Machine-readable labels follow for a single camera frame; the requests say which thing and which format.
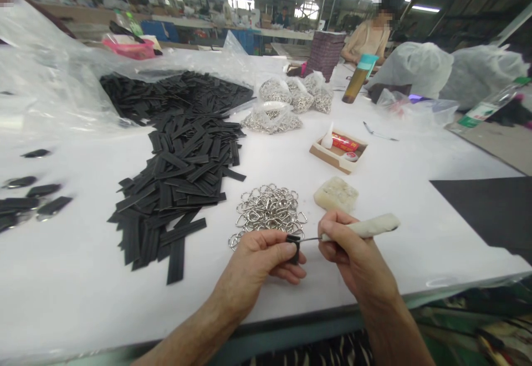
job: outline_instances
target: stacked boxes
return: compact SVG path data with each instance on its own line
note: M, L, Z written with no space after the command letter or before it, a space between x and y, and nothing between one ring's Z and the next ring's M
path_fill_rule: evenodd
M316 31L310 49L310 59L306 66L305 76L320 71L329 82L334 67L340 60L340 52L344 47L345 34Z

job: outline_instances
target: brown bottle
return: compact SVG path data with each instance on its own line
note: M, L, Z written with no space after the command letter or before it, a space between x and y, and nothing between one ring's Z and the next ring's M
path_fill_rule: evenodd
M356 95L359 94L360 88L364 84L364 81L369 76L369 72L373 71L373 67L378 60L378 56L363 54L360 58L356 70L351 77L351 81L345 90L344 97L342 97L342 102L344 103L353 103L355 101Z

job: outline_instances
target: patterned fabric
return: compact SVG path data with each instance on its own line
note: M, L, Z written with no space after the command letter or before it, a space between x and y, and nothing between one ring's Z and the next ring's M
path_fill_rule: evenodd
M369 366L374 365L369 338L365 330L316 343L251 358L242 366Z

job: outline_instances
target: tool handle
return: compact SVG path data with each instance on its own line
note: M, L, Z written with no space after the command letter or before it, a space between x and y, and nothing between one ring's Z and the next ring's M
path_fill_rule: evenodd
M363 239L369 239L378 234L395 230L399 225L401 225L399 219L390 213L346 226ZM321 241L332 241L332 239L323 233Z

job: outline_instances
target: pink basket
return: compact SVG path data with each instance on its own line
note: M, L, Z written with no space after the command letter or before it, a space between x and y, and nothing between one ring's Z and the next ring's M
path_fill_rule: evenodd
M102 43L111 48L111 50L121 56L129 57L130 59L135 60L145 60L153 59L155 57L154 53L154 43L150 40L145 39L143 44L115 44L108 39L104 39Z

